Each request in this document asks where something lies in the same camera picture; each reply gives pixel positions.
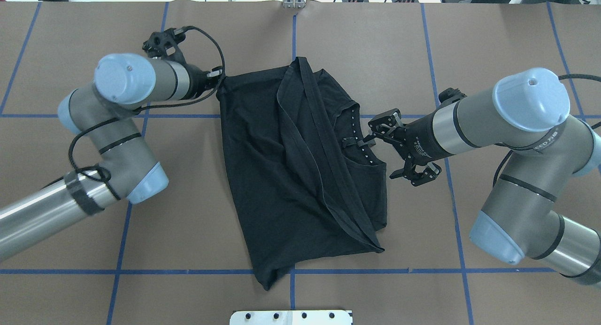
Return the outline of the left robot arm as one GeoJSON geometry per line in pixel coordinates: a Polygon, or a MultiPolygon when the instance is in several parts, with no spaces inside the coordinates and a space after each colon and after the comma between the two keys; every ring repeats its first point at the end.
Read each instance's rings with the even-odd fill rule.
{"type": "Polygon", "coordinates": [[[169,179],[133,118],[152,108],[181,107],[214,93],[225,62],[203,71],[174,58],[108,54],[93,80],[73,90],[58,119],[74,134],[71,169],[55,182],[1,209],[1,260],[118,201],[138,204],[167,188],[169,179]]]}

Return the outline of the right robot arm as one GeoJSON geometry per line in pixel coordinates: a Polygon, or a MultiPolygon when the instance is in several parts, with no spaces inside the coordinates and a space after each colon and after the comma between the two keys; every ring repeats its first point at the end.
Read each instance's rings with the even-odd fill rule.
{"type": "Polygon", "coordinates": [[[469,238],[510,265],[542,261],[565,278],[600,287],[600,233],[553,210],[567,182],[600,165],[600,137],[570,113],[570,98],[558,76],[532,68],[500,79],[467,96],[449,88],[439,107],[411,123],[399,109],[375,116],[370,134],[392,145],[404,160],[391,178],[413,186],[440,174],[437,160],[496,145],[509,150],[469,238]]]}

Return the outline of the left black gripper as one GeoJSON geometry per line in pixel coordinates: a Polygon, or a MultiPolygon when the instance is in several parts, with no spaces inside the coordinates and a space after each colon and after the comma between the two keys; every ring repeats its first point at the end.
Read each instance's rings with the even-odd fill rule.
{"type": "Polygon", "coordinates": [[[198,98],[205,91],[212,90],[223,75],[223,66],[214,67],[210,71],[203,71],[195,65],[186,64],[189,75],[189,89],[186,98],[198,98]]]}

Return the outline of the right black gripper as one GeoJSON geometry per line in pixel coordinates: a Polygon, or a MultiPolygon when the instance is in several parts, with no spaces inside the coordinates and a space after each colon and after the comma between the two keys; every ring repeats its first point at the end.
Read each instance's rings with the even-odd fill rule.
{"type": "Polygon", "coordinates": [[[416,148],[417,138],[410,138],[408,124],[401,121],[399,109],[391,109],[374,116],[369,120],[368,127],[371,131],[368,141],[381,139],[392,145],[404,161],[401,169],[389,175],[390,179],[404,178],[410,181],[412,186],[420,186],[437,179],[441,167],[433,163],[433,158],[430,156],[419,154],[416,148]]]}

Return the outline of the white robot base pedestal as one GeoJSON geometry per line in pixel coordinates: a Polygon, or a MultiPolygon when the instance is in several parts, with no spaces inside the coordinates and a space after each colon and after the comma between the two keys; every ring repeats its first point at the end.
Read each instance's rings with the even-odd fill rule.
{"type": "Polygon", "coordinates": [[[234,312],[230,325],[353,325],[350,310],[247,310],[234,312]]]}

